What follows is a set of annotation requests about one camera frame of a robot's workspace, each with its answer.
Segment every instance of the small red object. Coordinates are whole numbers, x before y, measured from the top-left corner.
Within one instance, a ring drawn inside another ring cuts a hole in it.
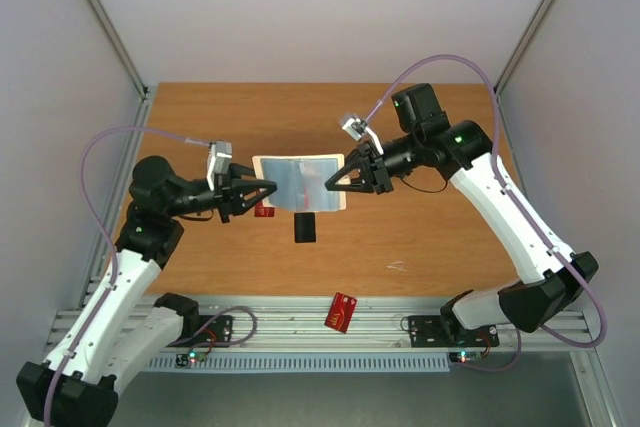
[[[331,304],[329,315],[327,315],[327,320],[324,321],[324,325],[346,334],[357,303],[357,299],[337,293],[333,297],[333,303]]]
[[[265,207],[262,201],[256,204],[254,217],[275,217],[276,209],[274,207]]]

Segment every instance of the wire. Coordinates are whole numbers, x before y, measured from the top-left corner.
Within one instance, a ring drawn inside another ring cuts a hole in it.
[[[425,194],[439,194],[440,192],[444,192],[444,190],[449,186],[449,181],[445,179],[444,186],[441,189],[439,189],[439,190],[423,190],[423,189],[419,189],[417,187],[414,187],[409,182],[407,182],[404,179],[401,179],[400,177],[398,177],[398,178],[400,179],[400,182],[402,182],[404,185],[406,185],[410,189],[416,190],[418,192],[423,192]]]
[[[213,332],[211,332],[209,329],[205,329],[203,330],[203,332],[205,334],[209,334],[211,336],[211,342],[209,343],[209,350],[207,350],[207,353],[204,354],[204,358],[206,359],[207,356],[211,353],[211,351],[213,350],[213,344],[216,343],[216,334],[214,334]]]
[[[211,142],[208,142],[208,141],[191,139],[189,137],[172,134],[170,132],[165,132],[163,130],[152,129],[150,127],[138,127],[133,125],[123,126],[123,127],[114,127],[112,129],[104,130],[99,134],[97,134],[96,136],[94,136],[89,141],[89,143],[87,143],[84,150],[82,151],[82,155],[80,156],[80,162],[78,163],[78,182],[80,184],[80,193],[82,194],[82,199],[84,200],[85,204],[89,208],[91,217],[95,221],[98,227],[98,231],[100,232],[100,235],[107,243],[107,247],[109,248],[109,252],[111,254],[111,278],[109,279],[109,284],[111,286],[115,285],[116,280],[118,278],[118,272],[119,272],[118,253],[116,251],[115,245],[113,244],[113,241],[111,240],[111,235],[109,235],[107,228],[102,223],[100,216],[98,215],[98,213],[96,212],[96,209],[93,207],[93,204],[89,200],[89,194],[87,192],[87,186],[84,179],[84,171],[85,171],[85,162],[93,146],[96,145],[99,141],[101,141],[105,137],[108,137],[113,134],[118,134],[121,132],[146,132],[150,134],[162,135],[164,137],[168,137],[174,140],[179,140],[187,144],[202,145],[205,147],[209,147],[209,145],[211,145]],[[78,347],[78,345],[82,341],[82,338],[84,337],[84,334],[87,332],[87,330],[89,330],[91,323],[96,318],[96,316],[100,312],[100,309],[106,302],[110,292],[111,292],[111,289],[105,289],[102,292],[102,294],[100,295],[100,298],[94,305],[93,309],[91,310],[91,312],[89,312],[89,315],[87,315],[86,320],[82,323],[82,325],[78,329],[78,333],[76,334],[75,338],[69,344],[67,353],[63,355],[62,360],[60,361],[60,365],[58,365],[58,368],[56,369],[56,371],[53,374],[53,377],[51,378],[51,383],[49,384],[49,388],[47,389],[47,395],[45,397],[44,409],[43,409],[43,420],[44,420],[45,427],[51,427],[51,408],[53,406],[53,396],[56,391],[56,387],[60,382],[60,378],[62,377],[62,373],[64,372],[64,369],[67,367],[67,364],[69,363],[72,353]]]
[[[513,357],[511,357],[511,360],[502,367],[496,367],[496,368],[480,367],[479,365],[473,365],[473,364],[462,363],[462,362],[451,363],[451,365],[459,365],[460,367],[465,367],[471,370],[477,370],[478,372],[488,372],[488,373],[506,372],[507,370],[510,370],[513,367],[515,367],[516,364],[520,361],[520,357],[522,356],[522,335],[520,334],[520,331],[518,329],[516,329],[516,337],[518,338],[518,346],[516,348],[516,351],[513,354]]]
[[[213,216],[213,209],[211,209],[211,214],[207,217],[201,217],[201,214],[196,214],[195,217],[191,215],[179,215],[178,217],[182,220],[188,220],[189,222],[209,222],[211,219],[213,219]]]
[[[218,345],[219,347],[231,347],[232,345],[243,344],[256,334],[256,332],[258,331],[258,318],[249,307],[238,305],[236,307],[229,307],[228,309],[221,310],[214,316],[210,317],[198,330],[196,330],[196,332],[191,337],[185,337],[183,339],[178,339],[175,342],[171,342],[168,347],[176,347],[180,344],[184,344],[185,342],[189,342],[190,340],[196,338],[198,335],[204,332],[207,327],[209,327],[213,322],[220,318],[221,315],[228,314],[229,312],[244,312],[245,314],[249,315],[249,317],[251,317],[252,324],[251,330],[247,335],[239,340],[231,340],[229,342],[216,342],[216,345]]]
[[[395,91],[396,87],[409,74],[414,72],[419,67],[425,64],[428,64],[430,62],[435,62],[436,60],[452,60],[454,62],[462,63],[467,67],[471,68],[482,79],[482,82],[484,83],[485,87],[487,88],[487,92],[489,93],[489,97],[491,98],[491,107],[493,110],[493,146],[491,148],[491,170],[493,171],[495,178],[498,180],[500,187],[503,189],[503,191],[506,193],[509,199],[514,203],[514,205],[517,207],[517,209],[526,219],[528,224],[538,235],[540,240],[542,240],[542,243],[547,247],[547,249],[549,249],[549,252],[552,252],[552,255],[562,264],[562,266],[565,269],[567,269],[567,271],[573,276],[573,278],[576,279],[576,282],[578,282],[580,287],[582,287],[582,289],[585,291],[587,296],[591,299],[591,302],[593,302],[593,305],[596,308],[596,311],[598,312],[598,317],[600,318],[600,332],[598,332],[597,337],[590,342],[577,342],[575,340],[569,339],[563,336],[562,334],[556,332],[555,330],[547,327],[546,325],[543,325],[540,328],[545,332],[547,332],[548,334],[555,337],[556,339],[561,340],[562,342],[569,344],[573,347],[587,349],[587,348],[592,348],[600,345],[602,341],[605,339],[607,335],[607,330],[608,330],[608,321],[607,321],[606,313],[604,311],[604,306],[602,305],[600,300],[598,300],[598,298],[596,297],[596,294],[591,288],[591,286],[589,285],[589,283],[580,275],[580,273],[576,270],[576,268],[573,265],[571,265],[571,262],[565,259],[564,256],[560,254],[560,252],[556,252],[557,249],[554,249],[554,245],[553,245],[553,242],[551,242],[551,239],[547,237],[545,232],[540,228],[538,223],[531,216],[527,208],[522,204],[522,202],[520,202],[520,199],[518,199],[518,197],[510,189],[510,186],[507,184],[507,181],[504,179],[504,177],[502,176],[502,173],[500,172],[500,169],[498,168],[498,150],[500,146],[500,128],[501,128],[500,105],[498,102],[498,97],[496,96],[496,93],[493,90],[493,85],[489,80],[489,77],[487,77],[487,74],[485,74],[477,64],[475,64],[474,62],[468,59],[465,59],[464,57],[461,57],[459,55],[454,55],[454,54],[433,55],[431,57],[426,57],[422,60],[419,60],[418,62],[413,64],[411,67],[409,67],[407,70],[405,70],[402,74],[400,74],[400,76],[389,86],[389,88],[385,91],[382,97],[378,99],[378,101],[376,102],[376,105],[373,107],[373,109],[367,116],[366,122],[370,123],[373,116],[378,112],[378,110],[380,110],[380,107],[382,107],[384,102]]]
[[[409,329],[405,329],[404,327],[402,327],[402,323],[403,323],[405,320],[406,320],[406,321],[408,321],[408,320],[409,320],[409,317],[403,317],[403,318],[401,318],[401,319],[400,319],[400,330],[403,330],[404,332],[411,332]]]
[[[486,334],[481,330],[477,330],[476,335],[484,340],[485,344],[487,344],[484,352],[482,353],[482,358],[484,359],[489,355],[489,353],[491,353],[491,341],[489,340],[489,337],[487,337]]]

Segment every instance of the metal extrusion bar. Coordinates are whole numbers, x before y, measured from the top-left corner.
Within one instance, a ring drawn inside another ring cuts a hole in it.
[[[538,33],[538,30],[542,26],[544,20],[547,18],[547,15],[549,14],[555,2],[556,0],[540,0],[540,3],[536,7],[534,14],[529,21],[529,24],[525,28],[522,37],[520,37],[520,40],[518,40],[516,48],[507,61],[507,64],[500,74],[500,77],[498,78],[498,82],[495,88],[498,94],[500,94],[504,90],[505,86],[509,82],[509,79],[513,75],[513,72],[518,67],[518,64],[520,64],[520,61],[531,45],[531,42],[533,41],[535,35]]]
[[[621,427],[622,421],[596,352],[571,352],[571,361],[593,426]]]
[[[98,277],[92,279],[90,290]],[[401,328],[401,320],[410,315],[437,315],[446,301],[435,297],[370,297],[358,299],[358,308],[347,335],[324,326],[331,297],[269,297],[269,296],[192,296],[200,304],[200,313],[211,315],[233,305],[251,307],[258,317],[258,333],[241,347],[230,352],[416,352],[411,348],[409,334]],[[149,313],[156,296],[145,296],[125,322],[122,335],[133,330]],[[58,343],[71,328],[79,311],[61,311],[56,316],[49,337],[49,346]],[[582,312],[565,311],[548,325],[577,341],[591,340]],[[234,316],[234,338],[251,330],[244,314]],[[512,352],[516,348],[515,330],[510,325],[499,326],[500,347],[495,352]],[[523,350],[527,352],[567,352],[576,348],[560,342],[546,332],[523,333]],[[429,348],[428,352],[449,352],[459,349]]]
[[[144,85],[144,82],[142,81],[142,77],[138,73],[136,66],[133,64],[133,61],[131,60],[131,57],[129,56],[127,49],[122,43],[122,40],[118,35],[118,32],[113,26],[113,23],[111,22],[111,19],[107,14],[107,11],[102,5],[102,2],[100,2],[100,0],[87,0],[87,2],[89,3],[89,7],[91,7],[91,10],[96,16],[98,23],[102,27],[102,30],[104,31],[105,35],[109,39],[109,42],[111,43],[114,50],[116,51],[116,54],[118,55],[118,58],[122,62],[122,65],[124,66],[127,73],[129,74],[129,77],[131,78],[131,81],[133,82],[133,85],[135,86],[136,90],[140,94],[140,97],[144,98],[147,88]]]

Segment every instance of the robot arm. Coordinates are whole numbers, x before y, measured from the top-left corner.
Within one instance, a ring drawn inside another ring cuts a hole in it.
[[[42,364],[27,362],[18,374],[18,389],[31,417],[43,420],[47,392],[54,374],[64,366],[55,385],[52,425],[106,426],[119,394],[150,359],[172,341],[196,332],[198,303],[165,294],[142,324],[119,338],[132,309],[182,237],[184,229],[173,216],[217,210],[227,223],[231,215],[248,212],[276,190],[273,182],[248,178],[255,177],[253,170],[231,164],[230,144],[218,144],[211,146],[206,179],[178,177],[163,157],[147,157],[136,164],[129,188],[133,201],[115,243],[119,266],[115,283],[110,281],[110,264],[69,334]],[[88,319],[87,330],[71,352],[72,341]]]
[[[491,166],[492,143],[480,126],[463,121],[451,126],[433,88],[418,84],[392,96],[400,127],[407,134],[378,147],[379,142],[359,144],[345,166],[326,182],[328,190],[382,194],[391,192],[392,177],[403,178],[419,166],[433,167],[458,189],[482,214],[507,250],[519,280],[484,292],[464,292],[441,309],[441,324],[452,342],[465,330],[493,323],[513,323],[533,332],[567,307],[581,293],[577,281],[557,260],[555,252],[589,281],[598,269],[593,256],[573,249],[556,236],[509,178],[498,158],[496,178]],[[343,120],[354,138],[369,133],[355,116]],[[351,176],[350,185],[340,179]],[[507,195],[517,197],[524,210],[552,240],[550,251]]]

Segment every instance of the white wall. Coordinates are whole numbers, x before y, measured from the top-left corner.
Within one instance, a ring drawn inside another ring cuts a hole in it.
[[[458,53],[496,80],[539,0],[102,0],[148,84],[390,82]],[[417,78],[478,82],[444,63]]]
[[[53,316],[77,299],[95,229],[80,202],[79,153],[132,120],[136,93],[84,0],[0,0],[0,425],[23,404],[15,377],[40,361]],[[100,205],[122,139],[91,158]]]
[[[599,347],[625,425],[640,403],[640,9],[559,0],[503,94],[527,192],[578,250],[610,319]]]

